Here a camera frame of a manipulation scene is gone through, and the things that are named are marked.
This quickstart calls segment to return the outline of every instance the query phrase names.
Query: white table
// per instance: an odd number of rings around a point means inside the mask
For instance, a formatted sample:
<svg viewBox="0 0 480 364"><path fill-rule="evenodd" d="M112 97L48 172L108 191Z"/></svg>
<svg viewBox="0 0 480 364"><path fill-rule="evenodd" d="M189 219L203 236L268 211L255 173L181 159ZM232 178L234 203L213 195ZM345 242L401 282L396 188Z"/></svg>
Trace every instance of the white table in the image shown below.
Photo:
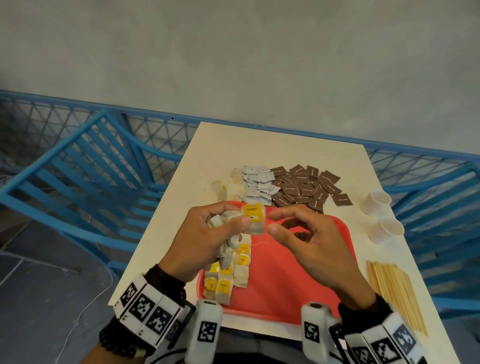
<svg viewBox="0 0 480 364"><path fill-rule="evenodd" d="M459 363L405 239L398 238L396 244L386 248L373 244L367 237L368 229L376 220L364 215L359 204L370 190L381 186L365 149L358 144L202 122L109 304L118 300L140 272L145 273L160 261L190 207L216 202L213 181L224 181L228 198L232 199L234 194L243 193L243 187L231 180L234 168L244 165L291 168L297 164L328 169L341 177L336 185L349 195L354 205L335 206L329 198L324 211L348 226L362 273L366 276L367 260L395 263L407 272L429 333L429 337L416 333L426 359L436 364ZM198 300L196 285L197 279L194 279L185 287L192 303ZM291 324L225 314L222 326L301 340L300 326Z"/></svg>

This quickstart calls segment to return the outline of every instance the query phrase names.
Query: paper cup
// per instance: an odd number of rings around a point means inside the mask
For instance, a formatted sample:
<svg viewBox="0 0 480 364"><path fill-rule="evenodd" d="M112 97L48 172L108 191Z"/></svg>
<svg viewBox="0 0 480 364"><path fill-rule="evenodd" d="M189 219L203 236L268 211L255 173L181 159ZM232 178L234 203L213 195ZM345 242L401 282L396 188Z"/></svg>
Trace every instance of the paper cup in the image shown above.
<svg viewBox="0 0 480 364"><path fill-rule="evenodd" d="M360 205L360 210L364 214L374 217L380 217L385 209L385 206L390 205L392 198L387 192L382 190L373 190L367 195L367 198Z"/></svg>
<svg viewBox="0 0 480 364"><path fill-rule="evenodd" d="M385 244L404 232L403 225L396 218L381 218L369 231L368 237L375 244Z"/></svg>

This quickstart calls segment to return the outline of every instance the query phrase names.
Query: finger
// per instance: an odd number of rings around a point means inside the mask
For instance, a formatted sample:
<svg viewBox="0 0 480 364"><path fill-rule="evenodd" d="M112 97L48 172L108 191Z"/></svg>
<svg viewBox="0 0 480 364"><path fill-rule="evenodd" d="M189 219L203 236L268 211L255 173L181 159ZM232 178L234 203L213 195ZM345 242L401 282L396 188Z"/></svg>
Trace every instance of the finger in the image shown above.
<svg viewBox="0 0 480 364"><path fill-rule="evenodd" d="M288 220L285 220L284 222L282 222L282 226L285 229L292 229L297 226L301 226L305 230L309 230L308 225L304 223L302 220L300 220L299 218L289 218Z"/></svg>
<svg viewBox="0 0 480 364"><path fill-rule="evenodd" d="M284 247L288 248L293 255L297 256L305 243L295 237L292 232L278 224L270 224L267 228L268 233Z"/></svg>
<svg viewBox="0 0 480 364"><path fill-rule="evenodd" d="M220 244L233 235L240 234L247 230L252 224L252 219L248 216L233 218L226 224L218 228L211 228L210 233L215 244Z"/></svg>
<svg viewBox="0 0 480 364"><path fill-rule="evenodd" d="M308 207L304 205L295 205L289 207L276 208L267 214L267 218L278 221L283 218L298 218L310 226L311 229L315 226L315 220L318 217Z"/></svg>
<svg viewBox="0 0 480 364"><path fill-rule="evenodd" d="M225 211L240 211L240 207L232 205L230 202L221 201L211 205L194 207L203 219L208 219L212 215L220 215Z"/></svg>
<svg viewBox="0 0 480 364"><path fill-rule="evenodd" d="M307 242L307 243L312 238L312 234L310 234L307 231L298 231L298 232L294 233L294 235L297 237L297 239L300 239L303 242Z"/></svg>

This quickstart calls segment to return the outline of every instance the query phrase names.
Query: blue metal chair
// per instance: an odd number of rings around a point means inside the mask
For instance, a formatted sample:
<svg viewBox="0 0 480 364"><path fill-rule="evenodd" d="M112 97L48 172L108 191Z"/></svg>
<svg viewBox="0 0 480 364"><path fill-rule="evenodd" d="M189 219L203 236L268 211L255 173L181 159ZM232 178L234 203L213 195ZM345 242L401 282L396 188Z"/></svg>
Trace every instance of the blue metal chair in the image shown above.
<svg viewBox="0 0 480 364"><path fill-rule="evenodd" d="M480 168L384 186L440 317L480 313Z"/></svg>
<svg viewBox="0 0 480 364"><path fill-rule="evenodd" d="M10 180L0 203L48 225L121 275L127 264L114 260L109 248L135 250L167 188L155 183L148 155L181 160L139 142L120 115L100 111Z"/></svg>

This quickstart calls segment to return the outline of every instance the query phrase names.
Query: concrete wall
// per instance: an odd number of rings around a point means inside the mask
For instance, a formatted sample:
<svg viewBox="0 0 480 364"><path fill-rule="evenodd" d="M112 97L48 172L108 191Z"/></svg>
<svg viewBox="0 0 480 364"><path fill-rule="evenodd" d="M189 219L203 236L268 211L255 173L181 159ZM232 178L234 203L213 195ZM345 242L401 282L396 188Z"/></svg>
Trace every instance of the concrete wall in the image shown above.
<svg viewBox="0 0 480 364"><path fill-rule="evenodd" d="M0 88L480 153L479 4L0 0Z"/></svg>

